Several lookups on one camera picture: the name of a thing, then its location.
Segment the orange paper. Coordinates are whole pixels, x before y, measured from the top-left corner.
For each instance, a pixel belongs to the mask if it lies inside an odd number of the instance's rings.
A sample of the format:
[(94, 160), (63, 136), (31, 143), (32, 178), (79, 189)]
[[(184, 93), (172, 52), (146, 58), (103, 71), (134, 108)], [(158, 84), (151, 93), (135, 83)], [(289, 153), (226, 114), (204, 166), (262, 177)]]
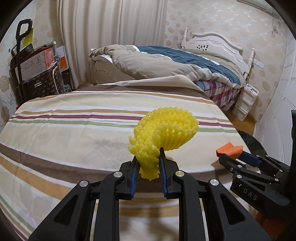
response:
[(216, 150), (216, 156), (220, 157), (222, 154), (226, 154), (232, 159), (237, 159), (243, 152), (243, 146), (234, 146), (231, 142), (223, 145)]

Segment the yellow foam fruit net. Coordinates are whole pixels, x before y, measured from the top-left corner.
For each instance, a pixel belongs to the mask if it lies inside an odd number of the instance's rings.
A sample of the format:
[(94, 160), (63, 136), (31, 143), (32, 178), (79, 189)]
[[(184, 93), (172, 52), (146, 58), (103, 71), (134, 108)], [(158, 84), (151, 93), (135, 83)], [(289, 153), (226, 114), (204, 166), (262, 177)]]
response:
[(199, 129), (199, 121), (188, 110), (165, 107), (147, 113), (133, 129), (128, 150), (139, 164), (141, 177), (159, 178), (160, 150), (178, 149), (190, 141)]

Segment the white door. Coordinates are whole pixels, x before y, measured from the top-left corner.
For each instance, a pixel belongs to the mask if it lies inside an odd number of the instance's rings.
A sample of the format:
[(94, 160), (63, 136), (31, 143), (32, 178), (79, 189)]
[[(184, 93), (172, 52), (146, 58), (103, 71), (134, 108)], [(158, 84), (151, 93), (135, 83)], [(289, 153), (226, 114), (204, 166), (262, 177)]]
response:
[(295, 38), (287, 30), (287, 51), (279, 84), (254, 137), (267, 154), (287, 165), (292, 158), (292, 110), (295, 110)]

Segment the white plastic drawer unit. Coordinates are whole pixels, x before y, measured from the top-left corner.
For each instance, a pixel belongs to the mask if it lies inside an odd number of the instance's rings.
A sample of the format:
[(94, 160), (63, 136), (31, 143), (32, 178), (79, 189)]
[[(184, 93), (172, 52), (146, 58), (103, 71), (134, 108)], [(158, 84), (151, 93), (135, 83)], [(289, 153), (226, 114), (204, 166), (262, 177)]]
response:
[(250, 84), (247, 84), (241, 92), (238, 101), (236, 102), (232, 110), (232, 113), (239, 120), (243, 121), (252, 109), (252, 106), (255, 103), (258, 94), (259, 91), (256, 88), (254, 88)]

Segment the plaid bed sheet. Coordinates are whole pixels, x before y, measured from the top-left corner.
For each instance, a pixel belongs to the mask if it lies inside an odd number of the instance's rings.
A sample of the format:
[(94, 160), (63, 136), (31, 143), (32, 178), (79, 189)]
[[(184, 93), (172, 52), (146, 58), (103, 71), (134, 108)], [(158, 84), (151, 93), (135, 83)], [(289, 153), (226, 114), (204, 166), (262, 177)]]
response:
[(241, 89), (234, 89), (218, 81), (199, 80), (194, 82), (222, 110), (228, 111), (235, 103)]

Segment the striped bed sheet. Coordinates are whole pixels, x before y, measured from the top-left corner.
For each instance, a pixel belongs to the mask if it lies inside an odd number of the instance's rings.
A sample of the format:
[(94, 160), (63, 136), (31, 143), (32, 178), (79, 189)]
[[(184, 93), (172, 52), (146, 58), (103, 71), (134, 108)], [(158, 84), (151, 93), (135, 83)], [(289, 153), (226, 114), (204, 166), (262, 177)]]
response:
[(27, 240), (81, 180), (99, 181), (130, 161), (128, 138), (158, 108), (182, 108), (199, 121), (196, 135), (166, 152), (196, 179), (231, 175), (216, 150), (245, 142), (220, 108), (182, 75), (95, 85), (24, 103), (1, 131), (1, 240)]

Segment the beige and blue duvet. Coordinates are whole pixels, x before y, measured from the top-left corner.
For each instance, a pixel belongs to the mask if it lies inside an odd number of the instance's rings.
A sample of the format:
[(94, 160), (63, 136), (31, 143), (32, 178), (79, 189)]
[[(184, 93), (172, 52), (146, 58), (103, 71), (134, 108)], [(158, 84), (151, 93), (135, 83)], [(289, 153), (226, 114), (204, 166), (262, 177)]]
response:
[(109, 45), (91, 49), (89, 60), (95, 83), (184, 75), (192, 82), (217, 81), (233, 89), (246, 85), (243, 72), (231, 60), (200, 50)]

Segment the small white orange box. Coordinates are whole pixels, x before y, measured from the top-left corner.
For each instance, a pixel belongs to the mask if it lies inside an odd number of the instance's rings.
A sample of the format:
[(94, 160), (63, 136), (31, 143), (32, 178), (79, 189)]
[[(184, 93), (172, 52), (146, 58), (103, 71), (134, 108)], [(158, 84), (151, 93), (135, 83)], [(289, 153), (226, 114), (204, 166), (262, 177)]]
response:
[(59, 59), (60, 70), (65, 71), (65, 70), (69, 69), (65, 46), (60, 46), (60, 47), (56, 48), (56, 55)]

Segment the white orange cardboard box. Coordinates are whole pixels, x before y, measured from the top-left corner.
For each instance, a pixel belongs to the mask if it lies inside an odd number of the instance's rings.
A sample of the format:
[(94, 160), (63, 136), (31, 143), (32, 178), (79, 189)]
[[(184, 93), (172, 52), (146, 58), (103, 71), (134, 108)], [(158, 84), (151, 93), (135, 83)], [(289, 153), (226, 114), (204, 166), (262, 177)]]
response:
[(52, 67), (55, 63), (53, 47), (47, 48), (44, 51), (33, 55), (28, 60), (21, 63), (22, 81), (29, 79), (43, 73)]

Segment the cream curtain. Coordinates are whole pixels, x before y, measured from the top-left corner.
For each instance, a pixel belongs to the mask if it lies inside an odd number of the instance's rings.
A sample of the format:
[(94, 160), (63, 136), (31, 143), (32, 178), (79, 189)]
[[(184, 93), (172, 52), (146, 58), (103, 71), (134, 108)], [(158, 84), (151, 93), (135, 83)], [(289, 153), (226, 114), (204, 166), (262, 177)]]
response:
[(91, 81), (91, 48), (164, 43), (167, 1), (57, 1), (56, 6), (73, 88)]

